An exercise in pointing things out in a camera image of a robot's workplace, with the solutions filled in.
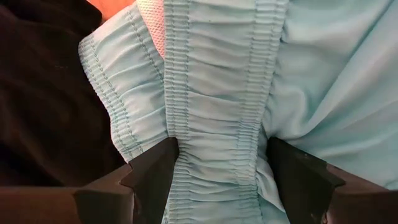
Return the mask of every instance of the teal thread stitching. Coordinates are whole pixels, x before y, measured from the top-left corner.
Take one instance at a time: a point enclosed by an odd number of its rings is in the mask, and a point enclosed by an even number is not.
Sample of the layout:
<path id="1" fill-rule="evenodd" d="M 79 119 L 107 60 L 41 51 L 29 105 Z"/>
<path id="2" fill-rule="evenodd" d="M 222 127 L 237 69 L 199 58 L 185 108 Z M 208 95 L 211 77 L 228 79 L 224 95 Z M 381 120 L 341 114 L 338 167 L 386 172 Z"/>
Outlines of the teal thread stitching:
<path id="1" fill-rule="evenodd" d="M 173 2 L 171 2 L 171 11 L 172 11 L 172 13 L 171 13 L 171 21 L 172 21 L 171 22 L 171 24 L 172 24 L 171 32 L 173 33 L 172 36 L 175 37 L 174 5 L 173 5 Z M 167 50 L 167 45 L 165 44 L 165 58 L 164 58 L 164 61 L 166 63 L 166 60 L 169 59 L 168 54 L 171 53 L 172 55 L 170 57 L 170 63 L 172 64 L 172 67 L 174 67 L 174 48 L 175 48 L 174 40 L 171 41 L 171 44 L 172 44 L 172 50 L 170 50 L 170 51 Z M 168 70 L 168 72 L 171 72 L 166 67 L 166 64 L 165 64 L 165 72 L 166 72 L 166 70 Z M 168 75 L 167 78 L 171 79 L 171 80 L 169 80 L 169 83 L 170 83 L 169 92 L 171 92 L 171 95 L 172 95 L 172 97 L 167 97 L 167 91 L 165 90 L 165 109 L 166 109 L 166 118 L 167 118 L 167 121 L 166 121 L 167 122 L 167 132 L 168 132 L 169 136 L 175 136 L 175 131 L 174 131 L 174 103 L 175 102 L 174 102 L 174 88 L 173 88 L 174 73 L 171 72 L 171 74 Z M 169 223 L 169 219 L 170 219 L 169 207 L 166 206 L 165 213 L 164 213 L 164 222 L 166 224 L 168 224 Z"/>
<path id="2" fill-rule="evenodd" d="M 147 46 L 144 44 L 144 40 L 142 39 L 141 35 L 138 33 L 137 27 L 136 27 L 135 23 L 133 22 L 133 16 L 132 16 L 132 14 L 131 14 L 131 11 L 128 10 L 127 13 L 129 14 L 129 22 L 130 22 L 130 25 L 131 25 L 132 28 L 134 29 L 134 33 L 135 33 L 136 37 L 138 38 L 138 40 L 139 40 L 139 42 L 140 42 L 140 44 L 141 44 L 141 47 L 145 50 L 145 53 L 146 53 L 147 57 L 148 57 L 149 60 L 150 60 L 150 63 L 151 63 L 152 66 L 155 68 L 156 74 L 157 74 L 158 78 L 160 79 L 160 81 L 161 81 L 162 84 L 163 84 L 163 76 L 162 76 L 162 74 L 160 73 L 159 68 L 155 65 L 154 59 L 153 59 L 152 56 L 150 55 Z"/>
<path id="3" fill-rule="evenodd" d="M 86 43 L 89 43 L 90 45 L 90 49 L 91 51 L 94 51 L 94 46 L 93 46 L 93 36 L 89 36 L 88 39 L 85 40 Z M 81 47 L 81 52 L 82 54 L 82 58 L 84 58 L 83 61 L 83 67 L 86 68 L 88 70 L 88 72 L 86 72 L 86 74 L 90 75 L 90 78 L 94 81 L 95 85 L 98 87 L 98 89 L 101 92 L 101 95 L 103 96 L 103 98 L 107 101 L 109 108 L 111 110 L 111 113 L 109 114 L 110 117 L 114 116 L 116 114 L 116 110 L 114 109 L 113 105 L 111 104 L 111 100 L 109 99 L 109 97 L 106 95 L 105 91 L 102 89 L 102 86 L 98 83 L 97 79 L 95 78 L 93 71 L 92 71 L 92 66 L 88 63 L 87 55 L 86 55 L 86 49 L 83 48 L 83 45 Z M 116 137 L 118 140 L 118 143 L 120 143 L 120 145 L 122 145 L 124 150 L 127 150 L 126 145 L 123 143 L 120 134 L 119 134 L 119 125 L 115 122 L 115 127 L 116 127 Z"/>
<path id="4" fill-rule="evenodd" d="M 116 93 L 116 90 L 114 89 L 112 83 L 108 80 L 108 77 L 107 77 L 106 74 L 104 73 L 104 70 L 103 70 L 103 68 L 102 68 L 101 65 L 100 65 L 100 61 L 99 61 L 99 59 L 98 59 L 98 56 L 97 56 L 97 54 L 95 53 L 95 48 L 94 48 L 94 45 L 93 45 L 93 44 L 91 45 L 91 48 L 93 49 L 93 57 L 94 57 L 94 59 L 95 59 L 96 62 L 97 62 L 98 68 L 99 68 L 99 70 L 101 71 L 101 75 L 103 76 L 105 82 L 108 84 L 109 88 L 112 90 L 112 93 L 113 93 L 113 94 L 115 95 L 115 97 L 118 99 L 119 105 L 121 106 L 121 108 L 122 108 L 122 110 L 123 110 L 123 112 L 124 112 L 123 115 L 124 115 L 124 120 L 125 120 L 125 122 L 126 122 L 127 131 L 128 131 L 130 137 L 132 138 L 132 140 L 133 140 L 134 143 L 135 143 L 135 146 L 133 146 L 132 148 L 137 147 L 141 152 L 143 152 L 143 150 L 142 150 L 142 148 L 141 148 L 141 143 L 136 139 L 135 135 L 133 135 L 133 133 L 132 133 L 132 131 L 131 131 L 130 124 L 129 124 L 129 120 L 128 120 L 128 118 L 127 118 L 127 115 L 128 115 L 127 109 L 126 109 L 126 107 L 124 106 L 124 103 L 123 103 L 123 101 L 121 100 L 120 96 Z"/>
<path id="5" fill-rule="evenodd" d="M 245 90 L 245 96 L 244 96 L 244 98 L 243 98 L 243 101 L 242 101 L 242 103 L 240 103 L 240 111 L 241 111 L 241 118 L 240 118 L 240 120 L 239 120 L 239 124 L 238 124 L 238 126 L 239 126 L 239 131 L 238 131 L 238 140 L 237 140 L 237 142 L 236 142 L 236 149 L 237 150 L 240 150 L 242 147 L 241 147 L 241 141 L 242 141 L 242 138 L 244 137 L 243 136 L 243 131 L 245 130 L 245 127 L 244 127 L 244 125 L 243 125 L 243 120 L 244 120 L 244 117 L 246 116 L 246 114 L 247 114 L 247 109 L 246 109 L 246 105 L 247 105 L 247 103 L 248 103 L 248 93 L 249 93 L 249 89 L 248 89 L 248 86 L 249 86 L 249 83 L 250 83 L 250 77 L 251 77 L 251 75 L 250 75 L 250 73 L 251 73 L 251 71 L 250 71 L 250 66 L 251 66 L 251 59 L 252 59 L 252 55 L 253 55 L 253 52 L 254 52 L 254 34 L 256 33 L 256 31 L 255 31 L 255 28 L 256 28 L 256 22 L 257 22 L 257 16 L 258 16 L 258 0 L 255 0 L 255 12 L 254 12 L 254 18 L 253 18 L 253 25 L 252 25 L 252 32 L 251 32 L 251 40 L 250 40 L 250 47 L 249 47 L 249 60 L 248 60 L 248 68 L 247 68 L 247 70 L 246 70 L 246 90 Z M 236 166 L 234 166 L 234 169 L 235 169 L 235 172 L 234 172 L 234 175 L 235 175 L 235 177 L 236 177 L 236 183 L 238 184 L 238 186 L 239 186 L 239 190 L 238 190 L 238 193 L 239 193 L 239 198 L 240 198 L 240 200 L 239 200 L 239 206 L 241 207 L 241 209 L 243 209 L 244 208 L 244 205 L 243 205 L 243 201 L 242 201 L 242 199 L 243 199 L 243 195 L 242 195 L 242 186 L 241 186 L 241 181 L 239 181 L 239 176 L 238 176 L 238 169 L 236 168 Z M 245 218 L 246 217 L 242 217 L 242 219 L 241 219 L 241 223 L 243 224 L 244 223 L 244 221 L 245 221 Z"/>
<path id="6" fill-rule="evenodd" d="M 189 53 L 189 41 L 188 41 L 188 38 L 189 38 L 189 31 L 190 31 L 190 29 L 191 29 L 191 23 L 190 23 L 190 18 L 189 18 L 189 16 L 190 16 L 190 5 L 191 5 L 191 0 L 187 0 L 187 28 L 188 29 L 186 29 L 186 35 L 187 35 L 187 38 L 185 39 L 185 48 L 186 48 L 186 54 L 185 54 L 185 56 L 187 57 L 186 59 L 185 59 L 185 79 L 184 79 L 184 87 L 185 87 L 185 89 L 184 89 L 184 92 L 185 92 L 185 96 L 184 96 L 184 100 L 185 100 L 185 105 L 184 105 L 184 112 L 185 112 L 185 114 L 184 114 L 184 117 L 185 117 L 185 127 L 184 128 L 186 128 L 185 130 L 183 130 L 185 133 L 185 138 L 186 139 L 188 139 L 188 124 L 189 124 L 189 115 L 188 115 L 188 108 L 189 108 L 189 102 L 188 102 L 188 62 L 189 62 L 189 57 L 188 57 L 188 53 Z"/>
<path id="7" fill-rule="evenodd" d="M 175 55 L 174 55 L 174 50 L 175 50 L 175 25 L 174 25 L 174 1 L 172 0 L 171 1 L 171 5 L 172 5 L 172 31 L 173 31 L 173 41 L 172 41 L 172 50 L 171 50 L 171 53 L 172 53 L 172 57 L 171 57 L 171 64 L 172 64 L 172 68 L 174 68 L 174 65 L 175 65 L 175 63 L 174 63 L 174 58 L 175 58 Z M 170 76 L 171 77 L 171 91 L 172 91 L 172 97 L 171 97 L 171 102 L 172 102 L 172 106 L 170 107 L 170 109 L 172 109 L 171 110 L 171 121 L 170 121 L 170 132 L 172 132 L 172 134 L 173 135 L 176 135 L 176 133 L 175 133 L 175 111 L 174 111 L 174 107 L 175 107 L 175 100 L 174 100 L 174 96 L 175 96 L 175 89 L 174 89 L 174 83 L 175 83 L 175 80 L 174 80 L 174 76 L 175 76 L 175 73 L 174 72 L 172 72 L 172 75 Z"/>
<path id="8" fill-rule="evenodd" d="M 275 8 L 274 12 L 277 12 L 277 10 L 279 9 L 280 4 L 285 5 L 285 4 L 287 4 L 287 2 L 288 2 L 289 0 L 284 0 L 284 2 L 282 2 L 282 1 L 283 1 L 283 0 L 278 0 L 278 1 L 277 1 L 276 8 Z M 286 14 L 286 10 L 287 10 L 287 7 L 284 6 L 284 14 Z M 273 35 L 275 34 L 274 29 L 275 29 L 276 23 L 277 23 L 277 18 L 276 18 L 276 16 L 274 16 L 274 17 L 272 18 L 272 27 L 271 27 L 271 36 L 270 36 L 270 40 L 272 39 Z M 267 59 L 266 64 L 267 64 L 267 65 L 274 65 L 274 63 L 270 62 L 269 59 Z M 273 83 L 273 81 L 274 81 L 273 77 L 274 77 L 274 76 L 272 76 L 272 79 L 271 79 L 271 81 L 270 81 L 270 89 L 271 89 L 272 83 Z M 264 106 L 265 106 L 265 107 L 268 105 L 268 101 L 269 101 L 269 91 L 268 91 L 268 97 L 266 98 L 266 100 L 265 100 L 265 102 L 264 102 Z"/>
<path id="9" fill-rule="evenodd" d="M 272 11 L 272 15 L 273 15 L 273 17 L 272 17 L 272 22 L 271 22 L 271 24 L 272 24 L 272 27 L 271 27 L 271 35 L 270 35 L 270 37 L 269 37 L 269 39 L 268 39 L 268 41 L 267 41 L 267 44 L 268 44 L 268 51 L 267 51 L 267 54 L 266 54 L 266 61 L 265 61 L 265 65 L 264 65 L 264 76 L 265 76 L 265 79 L 264 79 L 264 84 L 268 81 L 267 80 L 267 66 L 268 65 L 270 65 L 270 62 L 269 62 L 269 58 L 270 58 L 270 56 L 271 56 L 271 54 L 272 54 L 272 50 L 271 49 L 269 49 L 269 47 L 272 47 L 271 46 L 271 42 L 272 42 L 272 36 L 274 35 L 274 28 L 275 28 L 275 18 L 276 18 L 276 15 L 275 14 L 277 14 L 277 9 L 278 9 L 278 7 L 279 7 L 279 3 L 278 3 L 278 1 L 275 3 L 275 9 Z M 266 106 L 266 101 L 267 101 L 267 99 L 268 99 L 268 97 L 269 97 L 269 91 L 267 91 L 266 89 L 265 89 L 265 85 L 261 85 L 261 95 L 266 95 L 266 97 L 260 97 L 260 102 L 261 102 L 261 105 L 264 105 L 264 108 L 260 108 L 259 109 L 259 111 L 258 111 L 258 113 L 259 113 L 259 116 L 257 117 L 257 119 L 255 120 L 255 124 L 256 124 L 256 136 L 257 136 L 257 139 L 258 139 L 258 135 L 259 135 L 259 132 L 260 132 L 260 128 L 261 128 L 261 120 L 262 120 L 262 117 L 264 116 L 264 111 L 265 111 L 265 106 Z M 258 200 L 258 195 L 257 195 L 257 202 L 258 202 L 258 206 L 259 206 L 259 208 L 260 208 L 260 201 Z M 264 216 L 264 214 L 262 213 L 262 210 L 260 209 L 260 214 L 261 214 L 261 217 L 263 217 Z"/>

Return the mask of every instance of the seam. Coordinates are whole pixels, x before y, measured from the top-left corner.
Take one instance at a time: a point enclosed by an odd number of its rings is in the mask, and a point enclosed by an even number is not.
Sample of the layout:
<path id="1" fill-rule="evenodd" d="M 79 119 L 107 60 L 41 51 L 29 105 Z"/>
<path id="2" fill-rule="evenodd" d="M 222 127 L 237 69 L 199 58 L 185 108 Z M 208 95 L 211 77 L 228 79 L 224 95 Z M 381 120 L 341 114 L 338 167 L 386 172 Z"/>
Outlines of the seam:
<path id="1" fill-rule="evenodd" d="M 185 95 L 184 95 L 184 100 L 185 100 L 185 105 L 184 105 L 184 108 L 185 108 L 185 110 L 184 110 L 184 117 L 185 117 L 185 119 L 186 119 L 186 130 L 184 130 L 184 134 L 185 134 L 185 138 L 186 139 L 188 139 L 188 127 L 189 127 L 189 115 L 188 115 L 188 108 L 189 108 L 189 101 L 188 101 L 188 63 L 189 63 L 189 57 L 188 57 L 188 53 L 189 53 L 189 41 L 188 41 L 188 39 L 189 39 L 189 35 L 190 35 L 190 30 L 191 30 L 191 23 L 190 23 L 190 21 L 189 21 L 189 17 L 190 17 L 190 5 L 191 5 L 191 0 L 187 0 L 187 25 L 188 25 L 188 29 L 186 30 L 186 35 L 187 35 L 187 38 L 185 39 L 185 48 L 186 48 L 186 50 L 187 50 L 187 52 L 186 52 L 186 54 L 185 54 L 185 56 L 186 56 L 186 59 L 185 59 L 185 62 L 184 62 L 184 64 L 185 64 L 185 79 L 184 79 L 184 87 L 185 87 L 185 89 L 184 89 L 184 92 L 185 92 Z"/>
<path id="2" fill-rule="evenodd" d="M 241 141 L 242 141 L 242 131 L 244 130 L 243 119 L 244 119 L 244 116 L 246 115 L 245 107 L 246 107 L 246 104 L 248 102 L 248 91 L 249 91 L 248 90 L 248 86 L 249 86 L 249 78 L 250 78 L 250 73 L 251 73 L 250 64 L 251 64 L 252 54 L 253 54 L 253 51 L 254 51 L 254 49 L 253 49 L 254 35 L 256 33 L 255 28 L 256 28 L 257 16 L 258 16 L 258 13 L 259 13 L 258 9 L 257 9 L 257 6 L 258 6 L 258 0 L 255 0 L 255 9 L 256 9 L 256 11 L 254 12 L 252 31 L 251 31 L 251 40 L 250 40 L 250 45 L 249 45 L 250 46 L 250 51 L 249 51 L 249 58 L 248 58 L 248 68 L 246 70 L 245 94 L 243 96 L 243 99 L 240 99 L 241 102 L 239 104 L 239 111 L 240 111 L 241 117 L 239 119 L 239 124 L 238 124 L 238 126 L 239 126 L 238 140 L 236 141 L 236 146 L 235 146 L 237 151 L 239 151 L 241 149 L 240 144 L 241 144 Z M 242 186 L 241 186 L 241 183 L 239 181 L 239 175 L 238 175 L 239 169 L 235 165 L 234 165 L 234 170 L 235 170 L 234 171 L 234 175 L 235 175 L 235 178 L 236 178 L 236 184 L 239 187 L 239 189 L 238 189 L 239 198 L 244 198 L 243 195 L 242 195 Z M 239 200 L 239 207 L 241 208 L 241 210 L 244 208 L 242 200 Z M 244 218 L 241 219 L 240 223 L 244 224 Z"/>
<path id="3" fill-rule="evenodd" d="M 272 37 L 275 35 L 275 17 L 276 17 L 275 14 L 277 13 L 278 8 L 279 8 L 279 0 L 276 0 L 276 2 L 275 2 L 275 9 L 272 11 L 272 15 L 274 15 L 274 16 L 272 17 L 271 35 L 270 35 L 270 37 L 269 37 L 269 39 L 268 39 L 268 47 L 271 46 Z M 270 56 L 271 56 L 271 51 L 268 51 L 268 53 L 267 53 L 267 58 L 266 58 L 266 62 L 265 62 L 265 65 L 266 65 L 266 66 L 270 64 L 270 61 L 269 61 L 269 60 L 270 60 L 270 58 L 269 58 Z M 267 76 L 267 68 L 266 68 L 266 67 L 265 67 L 265 69 L 264 69 L 264 76 L 265 76 L 265 77 Z M 269 88 L 271 87 L 272 81 L 273 81 L 273 80 L 274 80 L 274 72 L 272 72 L 272 76 L 271 76 L 271 81 L 270 81 L 270 84 L 269 84 Z M 262 117 L 264 116 L 265 107 L 267 106 L 267 102 L 268 102 L 268 99 L 269 99 L 269 90 L 267 91 L 267 90 L 265 89 L 265 85 L 261 85 L 261 92 L 262 92 L 262 93 L 265 93 L 265 94 L 266 94 L 266 97 L 261 99 L 261 102 L 262 102 L 263 105 L 264 105 L 264 109 L 259 111 L 259 117 L 260 117 L 260 119 L 259 119 L 258 122 L 256 122 L 256 123 L 259 123 L 259 125 L 257 125 L 257 128 L 256 128 L 257 140 L 258 140 L 258 135 L 259 135 L 260 128 L 261 128 Z M 258 206 L 259 206 L 261 218 L 263 218 L 263 217 L 264 217 L 264 214 L 263 214 L 263 212 L 262 212 L 262 210 L 261 210 L 261 204 L 260 204 L 260 200 L 258 199 L 258 197 L 259 197 L 259 196 L 258 196 L 258 194 L 257 194 L 257 202 L 258 202 Z"/>
<path id="4" fill-rule="evenodd" d="M 280 4 L 283 4 L 282 0 L 276 0 L 276 7 L 275 7 L 273 13 L 277 12 L 277 10 L 279 9 Z M 274 32 L 275 24 L 276 24 L 276 20 L 275 20 L 275 16 L 274 16 L 274 17 L 272 18 L 271 36 L 269 37 L 269 40 L 272 40 L 272 37 L 275 36 L 275 32 Z M 266 64 L 267 64 L 267 65 L 272 65 L 272 62 L 269 61 L 269 58 L 266 60 Z M 270 88 L 270 89 L 269 89 L 269 91 L 268 91 L 267 98 L 266 98 L 266 100 L 265 100 L 265 102 L 264 102 L 265 108 L 267 108 L 268 101 L 269 101 L 269 92 L 270 92 L 270 90 L 271 90 L 271 88 L 272 88 L 272 84 L 273 84 L 273 82 L 274 82 L 274 75 L 275 75 L 274 73 L 275 73 L 275 72 L 272 72 L 272 78 L 271 78 L 271 81 L 270 81 L 270 84 L 269 84 L 269 88 Z"/>
<path id="5" fill-rule="evenodd" d="M 89 36 L 89 39 L 87 40 L 87 42 L 90 44 L 90 49 L 91 51 L 94 51 L 94 45 L 93 45 L 93 36 Z M 81 54 L 84 56 L 84 65 L 86 67 L 86 69 L 88 70 L 88 74 L 90 75 L 90 78 L 94 81 L 95 85 L 98 87 L 98 89 L 100 90 L 100 94 L 103 96 L 103 98 L 108 102 L 109 108 L 110 108 L 110 113 L 109 113 L 109 117 L 115 116 L 116 115 L 116 110 L 114 109 L 114 106 L 111 103 L 111 100 L 109 99 L 109 96 L 105 93 L 105 91 L 103 90 L 102 86 L 100 85 L 100 83 L 98 82 L 98 80 L 95 78 L 95 75 L 93 73 L 93 70 L 91 69 L 92 66 L 88 63 L 87 60 L 87 54 L 86 54 L 86 49 L 84 48 L 83 44 L 81 45 Z M 114 123 L 115 125 L 115 131 L 116 131 L 116 137 L 118 140 L 118 143 L 120 143 L 120 145 L 122 145 L 124 150 L 127 150 L 127 146 L 125 145 L 125 143 L 122 141 L 120 133 L 119 133 L 119 124 L 117 122 Z"/>
<path id="6" fill-rule="evenodd" d="M 175 24 L 174 24 L 174 20 L 175 20 L 175 17 L 174 17 L 174 0 L 171 0 L 171 5 L 172 5 L 172 30 L 173 30 L 173 37 L 174 37 L 174 40 L 172 41 L 172 46 L 173 46 L 173 50 L 171 51 L 172 52 L 172 57 L 171 57 L 171 63 L 172 63 L 172 68 L 174 68 L 174 65 L 175 65 L 175 62 L 174 62 L 174 58 L 175 58 L 175 54 L 174 54 L 174 49 L 175 49 Z M 171 132 L 173 133 L 173 135 L 176 135 L 176 133 L 175 133 L 175 123 L 174 123 L 174 121 L 175 121 L 175 110 L 174 110 L 174 106 L 175 106 L 175 100 L 174 100 L 174 96 L 175 96 L 175 89 L 174 89 L 174 83 L 175 83 L 175 80 L 174 80 L 174 76 L 175 76 L 175 73 L 173 72 L 172 73 L 172 75 L 171 75 L 171 78 L 172 78 L 172 81 L 170 82 L 171 83 L 171 89 L 172 89 L 172 96 L 173 97 L 171 97 L 171 100 L 172 100 L 172 107 L 171 107 L 171 109 L 172 109 L 172 122 L 171 122 Z"/>
<path id="7" fill-rule="evenodd" d="M 124 103 L 123 103 L 123 101 L 121 100 L 120 96 L 116 93 L 116 90 L 114 89 L 112 83 L 108 80 L 108 77 L 106 76 L 106 74 L 105 74 L 105 72 L 104 72 L 104 69 L 102 68 L 102 66 L 101 66 L 101 64 L 100 64 L 100 60 L 98 59 L 98 56 L 97 56 L 97 54 L 95 53 L 94 40 L 93 40 L 93 38 L 91 38 L 90 44 L 91 44 L 91 48 L 92 48 L 92 51 L 93 51 L 93 57 L 94 57 L 94 59 L 95 59 L 95 61 L 96 61 L 96 63 L 97 63 L 97 66 L 98 66 L 99 70 L 101 71 L 101 75 L 102 75 L 102 77 L 104 78 L 105 82 L 108 84 L 109 88 L 112 90 L 112 93 L 113 93 L 113 94 L 115 95 L 115 97 L 118 99 L 119 105 L 121 106 L 121 108 L 122 108 L 122 110 L 123 110 L 123 115 L 124 115 L 124 119 L 125 119 L 125 121 L 126 121 L 126 128 L 127 128 L 127 131 L 128 131 L 128 133 L 129 133 L 130 137 L 132 138 L 132 140 L 136 143 L 138 149 L 139 149 L 139 150 L 141 151 L 141 153 L 142 153 L 142 152 L 144 152 L 144 151 L 143 151 L 142 148 L 141 148 L 141 143 L 137 140 L 137 138 L 135 137 L 135 135 L 133 135 L 133 133 L 132 133 L 132 131 L 131 131 L 131 127 L 130 127 L 130 124 L 129 124 L 129 120 L 128 120 L 128 117 L 127 117 L 127 115 L 128 115 L 127 109 L 126 109 L 126 107 L 124 106 Z M 132 156 L 132 152 L 131 152 L 130 150 L 126 149 L 126 151 L 130 154 L 130 156 Z"/>
<path id="8" fill-rule="evenodd" d="M 138 33 L 136 24 L 133 22 L 133 16 L 132 16 L 132 14 L 131 14 L 131 11 L 128 10 L 127 13 L 129 14 L 129 22 L 130 22 L 130 25 L 131 25 L 131 27 L 134 29 L 134 33 L 135 33 L 136 37 L 138 38 L 141 47 L 145 50 L 145 53 L 146 53 L 147 57 L 148 57 L 149 60 L 150 60 L 150 64 L 155 68 L 156 74 L 157 74 L 158 78 L 160 79 L 160 81 L 161 81 L 162 84 L 163 84 L 163 77 L 162 77 L 162 75 L 161 75 L 161 73 L 160 73 L 160 70 L 159 70 L 159 68 L 155 65 L 154 59 L 153 59 L 152 56 L 150 55 L 149 50 L 148 50 L 146 44 L 144 44 L 144 40 L 142 39 L 140 33 Z"/>

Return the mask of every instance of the shirred fabric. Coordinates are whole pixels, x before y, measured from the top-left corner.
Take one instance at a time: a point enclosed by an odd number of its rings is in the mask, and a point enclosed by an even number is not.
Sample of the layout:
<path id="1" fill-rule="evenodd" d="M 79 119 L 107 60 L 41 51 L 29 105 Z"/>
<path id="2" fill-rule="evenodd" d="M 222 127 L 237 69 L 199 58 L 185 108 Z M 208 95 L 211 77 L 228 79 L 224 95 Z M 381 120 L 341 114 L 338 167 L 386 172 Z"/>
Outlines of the shirred fabric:
<path id="1" fill-rule="evenodd" d="M 288 15 L 267 135 L 397 189 L 398 2 L 292 1 Z"/>
<path id="2" fill-rule="evenodd" d="M 84 38 L 79 53 L 108 110 L 113 143 L 126 162 L 167 137 L 164 64 L 136 4 Z"/>
<path id="3" fill-rule="evenodd" d="M 164 58 L 165 27 L 163 0 L 137 0 L 137 5 L 158 53 Z"/>
<path id="4" fill-rule="evenodd" d="M 283 209 L 257 145 L 286 9 L 165 1 L 167 129 L 180 146 L 168 223 L 262 223 L 258 182 Z"/>

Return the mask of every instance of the white mesh fabric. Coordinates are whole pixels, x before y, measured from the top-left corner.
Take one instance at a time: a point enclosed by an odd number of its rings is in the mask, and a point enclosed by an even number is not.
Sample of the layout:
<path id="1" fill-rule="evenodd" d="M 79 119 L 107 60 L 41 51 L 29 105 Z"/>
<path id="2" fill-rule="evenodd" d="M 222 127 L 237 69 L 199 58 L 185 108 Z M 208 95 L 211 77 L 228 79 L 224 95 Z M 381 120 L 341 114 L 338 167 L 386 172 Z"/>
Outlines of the white mesh fabric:
<path id="1" fill-rule="evenodd" d="M 137 5 L 157 51 L 164 58 L 165 27 L 163 0 L 137 0 Z"/>

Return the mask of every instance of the black fabric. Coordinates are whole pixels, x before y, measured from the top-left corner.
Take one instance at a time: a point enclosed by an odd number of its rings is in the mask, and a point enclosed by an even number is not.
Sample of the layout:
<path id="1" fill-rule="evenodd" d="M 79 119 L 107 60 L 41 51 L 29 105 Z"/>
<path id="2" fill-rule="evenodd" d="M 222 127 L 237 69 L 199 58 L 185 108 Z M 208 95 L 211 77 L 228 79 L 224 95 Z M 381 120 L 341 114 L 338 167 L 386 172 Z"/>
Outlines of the black fabric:
<path id="1" fill-rule="evenodd" d="M 167 138 L 84 187 L 2 187 L 3 223 L 160 224 L 178 142 Z"/>
<path id="2" fill-rule="evenodd" d="M 327 170 L 327 163 L 286 142 L 270 138 L 268 163 L 274 173 L 291 224 L 324 223 L 333 192 L 344 180 Z"/>
<path id="3" fill-rule="evenodd" d="M 79 186 L 124 164 L 80 64 L 85 0 L 0 0 L 0 185 Z"/>

